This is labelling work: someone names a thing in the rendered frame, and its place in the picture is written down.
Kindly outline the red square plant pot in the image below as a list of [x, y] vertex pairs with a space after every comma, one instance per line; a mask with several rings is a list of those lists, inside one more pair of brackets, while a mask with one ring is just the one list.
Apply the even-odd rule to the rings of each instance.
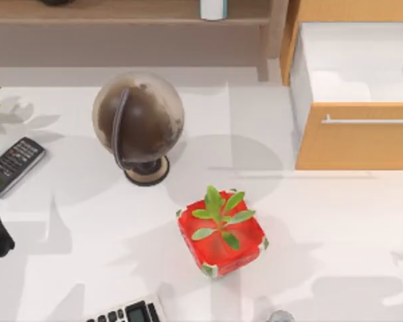
[[209, 278], [225, 276], [256, 260], [269, 240], [249, 209], [245, 192], [209, 185], [202, 200], [175, 214], [198, 268]]

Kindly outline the brown globe on stand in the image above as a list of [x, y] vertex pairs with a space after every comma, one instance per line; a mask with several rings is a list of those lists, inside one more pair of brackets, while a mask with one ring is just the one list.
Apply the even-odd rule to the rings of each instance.
[[176, 88], [164, 77], [125, 72], [98, 91], [92, 123], [125, 177], [137, 186], [153, 186], [169, 173], [167, 154], [183, 133], [185, 110]]

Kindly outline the wooden open shelf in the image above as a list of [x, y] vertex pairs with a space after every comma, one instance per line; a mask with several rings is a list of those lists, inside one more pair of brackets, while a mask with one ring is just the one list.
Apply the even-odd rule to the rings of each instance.
[[0, 67], [253, 67], [269, 77], [289, 0], [228, 0], [206, 21], [199, 0], [0, 0]]

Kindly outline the white and blue book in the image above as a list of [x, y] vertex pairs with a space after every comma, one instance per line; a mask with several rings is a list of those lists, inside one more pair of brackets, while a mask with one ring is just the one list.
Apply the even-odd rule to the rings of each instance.
[[228, 0], [199, 0], [199, 16], [206, 21], [221, 21], [227, 18]]

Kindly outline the pale wooden drawer front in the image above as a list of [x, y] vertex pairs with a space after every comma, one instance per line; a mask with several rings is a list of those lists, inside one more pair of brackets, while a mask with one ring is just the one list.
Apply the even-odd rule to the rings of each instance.
[[332, 119], [403, 119], [403, 102], [313, 103], [298, 170], [403, 170], [403, 124], [321, 124]]

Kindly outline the white calculator with black keys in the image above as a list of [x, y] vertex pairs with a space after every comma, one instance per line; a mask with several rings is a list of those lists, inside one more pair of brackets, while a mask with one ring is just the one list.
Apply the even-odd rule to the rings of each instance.
[[167, 322], [163, 306], [156, 294], [92, 313], [81, 322]]

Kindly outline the small grey round object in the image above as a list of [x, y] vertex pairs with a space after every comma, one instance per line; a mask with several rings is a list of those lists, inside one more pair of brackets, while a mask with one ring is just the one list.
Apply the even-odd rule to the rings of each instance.
[[277, 310], [270, 314], [266, 322], [295, 322], [295, 319], [290, 312]]

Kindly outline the wooden cupboard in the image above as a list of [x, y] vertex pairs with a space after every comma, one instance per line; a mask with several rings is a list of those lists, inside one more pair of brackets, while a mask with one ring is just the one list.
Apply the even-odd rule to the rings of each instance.
[[279, 63], [315, 101], [403, 102], [403, 0], [289, 0]]

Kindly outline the black remote control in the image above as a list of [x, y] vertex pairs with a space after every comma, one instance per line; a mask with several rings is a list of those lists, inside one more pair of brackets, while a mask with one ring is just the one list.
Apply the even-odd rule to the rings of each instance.
[[0, 198], [6, 195], [43, 157], [46, 150], [22, 137], [0, 155]]

